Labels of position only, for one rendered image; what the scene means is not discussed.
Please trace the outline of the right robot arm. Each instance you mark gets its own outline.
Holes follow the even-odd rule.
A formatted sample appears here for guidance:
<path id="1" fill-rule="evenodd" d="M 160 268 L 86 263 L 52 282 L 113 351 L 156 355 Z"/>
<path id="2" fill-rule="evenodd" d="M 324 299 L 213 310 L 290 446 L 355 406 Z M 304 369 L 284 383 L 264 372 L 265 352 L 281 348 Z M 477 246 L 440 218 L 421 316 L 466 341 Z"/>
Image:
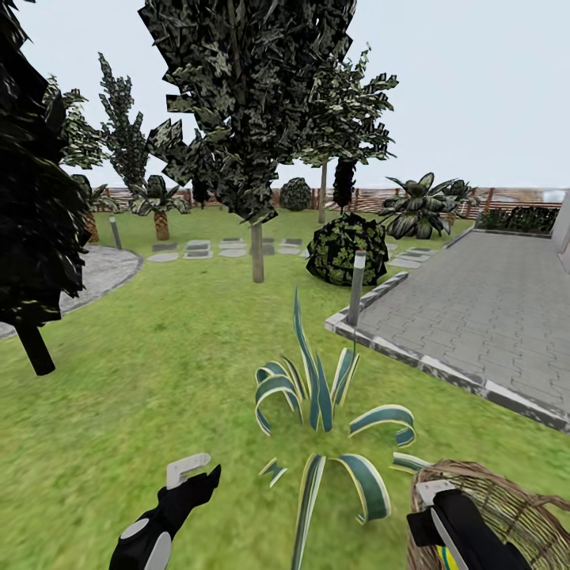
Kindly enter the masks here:
<path id="1" fill-rule="evenodd" d="M 460 570 L 533 570 L 526 554 L 503 542 L 478 505 L 449 479 L 416 484 L 423 512 L 407 515 L 418 547 L 447 547 Z"/>

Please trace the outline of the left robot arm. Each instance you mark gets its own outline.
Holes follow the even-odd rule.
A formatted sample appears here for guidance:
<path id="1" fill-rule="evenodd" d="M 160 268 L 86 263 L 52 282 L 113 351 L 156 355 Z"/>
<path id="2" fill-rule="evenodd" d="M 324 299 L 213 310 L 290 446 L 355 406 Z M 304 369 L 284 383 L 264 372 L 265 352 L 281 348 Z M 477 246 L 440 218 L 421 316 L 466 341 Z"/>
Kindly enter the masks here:
<path id="1" fill-rule="evenodd" d="M 206 452 L 167 465 L 166 487 L 158 492 L 158 506 L 144 511 L 119 537 L 108 570 L 165 570 L 172 540 L 193 507 L 208 503 L 219 486 L 222 468 L 207 476 L 185 476 L 211 463 Z"/>

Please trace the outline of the wicker basket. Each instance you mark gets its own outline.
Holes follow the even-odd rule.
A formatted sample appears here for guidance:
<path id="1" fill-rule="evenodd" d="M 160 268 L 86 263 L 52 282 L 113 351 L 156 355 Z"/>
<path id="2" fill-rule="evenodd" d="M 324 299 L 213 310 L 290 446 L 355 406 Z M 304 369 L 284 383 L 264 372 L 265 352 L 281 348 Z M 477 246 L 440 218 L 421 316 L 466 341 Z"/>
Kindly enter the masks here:
<path id="1" fill-rule="evenodd" d="M 549 570 L 562 569 L 565 564 L 570 567 L 570 534 L 544 505 L 551 503 L 570 512 L 570 503 L 559 495 L 543 496 L 538 493 L 531 495 L 525 488 L 510 481 L 505 476 L 475 462 L 460 462 L 443 458 L 435 465 L 428 464 L 419 469 L 411 481 L 411 514 L 424 511 L 422 501 L 417 496 L 416 484 L 441 481 L 448 477 L 447 474 L 456 476 L 454 481 L 460 490 L 469 491 L 473 489 L 484 496 L 483 500 L 478 497 L 473 498 L 473 501 L 477 502 L 482 510 L 491 510 L 489 501 L 497 499 L 501 506 L 513 513 L 508 512 L 504 517 L 505 529 L 500 536 L 501 541 L 505 542 L 514 533 L 519 543 L 526 543 L 523 547 L 530 554 L 528 561 L 533 570 L 538 570 L 538 567 L 540 570 L 546 570 L 547 568 L 542 561 L 545 562 Z M 467 484 L 469 481 L 471 482 Z M 551 529 L 533 513 L 526 513 L 530 510 L 540 515 L 550 525 Z M 526 517 L 528 515 L 535 525 L 531 523 L 522 529 L 516 529 L 521 525 L 521 521 L 527 523 Z M 406 558 L 408 562 L 406 570 L 443 570 L 444 562 L 439 556 L 436 545 L 418 547 L 410 528 L 408 528 Z"/>

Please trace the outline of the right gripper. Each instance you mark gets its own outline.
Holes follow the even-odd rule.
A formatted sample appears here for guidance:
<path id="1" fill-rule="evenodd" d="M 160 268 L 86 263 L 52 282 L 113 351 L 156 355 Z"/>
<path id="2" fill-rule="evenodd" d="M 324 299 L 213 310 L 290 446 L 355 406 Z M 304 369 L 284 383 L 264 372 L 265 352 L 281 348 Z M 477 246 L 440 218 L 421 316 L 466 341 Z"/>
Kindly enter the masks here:
<path id="1" fill-rule="evenodd" d="M 416 545 L 418 547 L 426 547 L 427 545 L 447 547 L 447 545 L 443 543 L 442 535 L 437 534 L 437 530 L 435 530 L 432 524 L 432 510 L 427 509 L 426 511 L 418 512 L 417 514 L 418 515 L 406 516 Z"/>

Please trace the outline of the easter egg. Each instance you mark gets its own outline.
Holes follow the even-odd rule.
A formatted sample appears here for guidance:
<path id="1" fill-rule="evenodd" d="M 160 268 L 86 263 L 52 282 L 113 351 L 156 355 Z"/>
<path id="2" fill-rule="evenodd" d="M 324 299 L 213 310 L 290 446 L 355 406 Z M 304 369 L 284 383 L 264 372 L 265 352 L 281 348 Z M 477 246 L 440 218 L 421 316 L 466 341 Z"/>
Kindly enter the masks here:
<path id="1" fill-rule="evenodd" d="M 450 555 L 449 549 L 447 547 L 436 546 L 438 548 L 439 556 L 443 559 L 444 566 L 443 570 L 460 570 L 455 563 L 454 558 Z"/>

